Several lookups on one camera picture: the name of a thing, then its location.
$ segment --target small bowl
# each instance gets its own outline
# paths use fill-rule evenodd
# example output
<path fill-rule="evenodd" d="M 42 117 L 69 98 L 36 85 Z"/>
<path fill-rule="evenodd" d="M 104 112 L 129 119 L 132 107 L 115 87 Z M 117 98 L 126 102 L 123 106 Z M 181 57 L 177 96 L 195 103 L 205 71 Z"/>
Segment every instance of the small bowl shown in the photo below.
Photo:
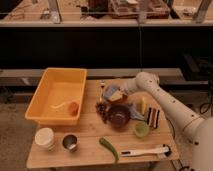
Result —
<path fill-rule="evenodd" d="M 149 133 L 149 125 L 144 121 L 138 122 L 134 126 L 134 133 L 139 138 L 146 136 Z"/>
<path fill-rule="evenodd" d="M 130 111 L 126 106 L 113 105 L 108 110 L 108 120 L 114 128 L 122 128 L 130 120 Z"/>
<path fill-rule="evenodd" d="M 63 147 L 70 152 L 74 152 L 77 149 L 77 137 L 75 135 L 69 134 L 63 139 Z"/>

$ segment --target floor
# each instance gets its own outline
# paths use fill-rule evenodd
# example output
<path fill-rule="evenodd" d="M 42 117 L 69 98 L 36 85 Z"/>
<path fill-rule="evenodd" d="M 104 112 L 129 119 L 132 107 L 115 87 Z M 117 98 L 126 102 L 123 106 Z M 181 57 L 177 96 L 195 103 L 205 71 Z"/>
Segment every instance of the floor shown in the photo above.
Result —
<path fill-rule="evenodd" d="M 181 100 L 187 105 L 190 105 L 193 110 L 198 112 L 198 107 L 201 103 L 208 101 L 206 92 L 183 92 L 173 91 L 170 92 L 176 98 Z M 26 160 L 28 157 L 29 149 L 35 133 L 36 124 L 27 121 L 24 118 L 28 102 L 22 103 L 0 103 L 0 170 L 1 171 L 25 171 Z M 189 165 L 191 158 L 191 145 L 175 127 L 175 141 L 180 152 L 180 161 L 182 165 Z M 153 171 L 175 171 L 179 170 L 181 165 L 179 161 L 160 162 L 152 170 Z M 119 171 L 139 171 L 147 170 L 141 165 L 129 165 L 128 168 L 124 166 L 118 167 L 82 167 L 74 168 L 72 171 L 84 170 L 119 170 Z"/>

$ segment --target brown bowl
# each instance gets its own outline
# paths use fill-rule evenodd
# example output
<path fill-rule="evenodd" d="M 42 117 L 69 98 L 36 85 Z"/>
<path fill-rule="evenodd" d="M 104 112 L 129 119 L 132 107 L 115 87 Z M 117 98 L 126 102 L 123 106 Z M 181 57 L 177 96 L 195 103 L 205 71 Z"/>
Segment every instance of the brown bowl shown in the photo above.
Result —
<path fill-rule="evenodd" d="M 126 106 L 113 105 L 108 110 L 108 120 L 114 128 L 122 128 L 130 120 L 130 111 Z"/>

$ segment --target small metal cup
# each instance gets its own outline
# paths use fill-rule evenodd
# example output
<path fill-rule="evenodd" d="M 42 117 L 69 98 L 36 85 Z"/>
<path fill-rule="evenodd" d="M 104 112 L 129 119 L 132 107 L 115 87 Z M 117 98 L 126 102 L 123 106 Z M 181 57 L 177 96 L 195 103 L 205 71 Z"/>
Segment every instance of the small metal cup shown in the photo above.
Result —
<path fill-rule="evenodd" d="M 74 152 L 77 150 L 77 137 L 75 135 L 69 134 L 63 139 L 63 147 L 70 152 Z"/>

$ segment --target orange object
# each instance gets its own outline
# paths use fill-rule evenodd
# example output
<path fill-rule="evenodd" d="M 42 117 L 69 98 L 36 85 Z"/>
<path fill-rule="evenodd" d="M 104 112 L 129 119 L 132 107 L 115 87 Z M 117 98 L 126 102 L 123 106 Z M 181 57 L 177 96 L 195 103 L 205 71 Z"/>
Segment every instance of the orange object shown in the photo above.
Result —
<path fill-rule="evenodd" d="M 86 69 L 47 68 L 25 113 L 26 119 L 44 125 L 76 125 L 86 76 Z M 70 115 L 67 110 L 70 102 L 78 103 L 76 115 Z"/>
<path fill-rule="evenodd" d="M 78 103 L 71 102 L 69 107 L 68 107 L 69 113 L 73 116 L 77 115 L 78 114 L 78 107 L 79 107 Z"/>

